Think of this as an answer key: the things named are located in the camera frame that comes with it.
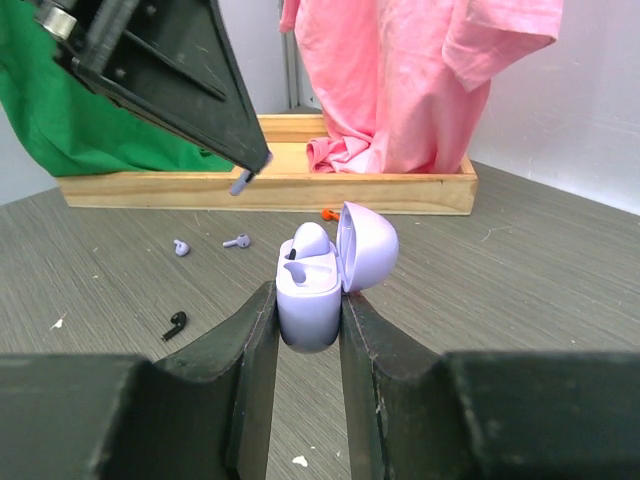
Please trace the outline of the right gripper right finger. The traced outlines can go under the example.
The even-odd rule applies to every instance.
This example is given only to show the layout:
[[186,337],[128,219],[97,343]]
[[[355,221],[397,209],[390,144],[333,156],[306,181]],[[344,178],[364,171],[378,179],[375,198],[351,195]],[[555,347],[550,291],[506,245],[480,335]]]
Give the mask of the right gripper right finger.
[[635,479],[639,357],[437,354],[359,294],[339,337],[355,479]]

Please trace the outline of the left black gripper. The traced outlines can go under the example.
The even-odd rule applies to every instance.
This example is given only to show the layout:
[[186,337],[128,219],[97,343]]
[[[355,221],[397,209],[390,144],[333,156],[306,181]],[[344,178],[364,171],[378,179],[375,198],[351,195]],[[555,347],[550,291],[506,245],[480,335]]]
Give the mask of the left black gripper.
[[270,152],[215,1],[34,1],[85,89],[252,174]]

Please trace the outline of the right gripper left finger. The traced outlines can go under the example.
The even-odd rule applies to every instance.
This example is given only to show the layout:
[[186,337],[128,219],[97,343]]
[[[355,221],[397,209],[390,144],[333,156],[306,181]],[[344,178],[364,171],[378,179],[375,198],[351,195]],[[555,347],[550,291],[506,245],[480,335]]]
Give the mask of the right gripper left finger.
[[1,359],[5,479],[262,479],[279,333],[263,284],[173,354]]

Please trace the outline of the lilac earbud charging case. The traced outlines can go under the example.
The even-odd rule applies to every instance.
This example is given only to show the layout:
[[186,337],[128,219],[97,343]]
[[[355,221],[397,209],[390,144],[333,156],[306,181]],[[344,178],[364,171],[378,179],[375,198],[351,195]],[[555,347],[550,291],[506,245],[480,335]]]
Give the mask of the lilac earbud charging case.
[[342,296],[382,283],[397,261],[398,235],[385,217],[352,202],[344,203],[340,214],[329,253],[289,260],[294,236],[280,247],[279,328],[289,348],[300,353],[330,347],[340,330]]

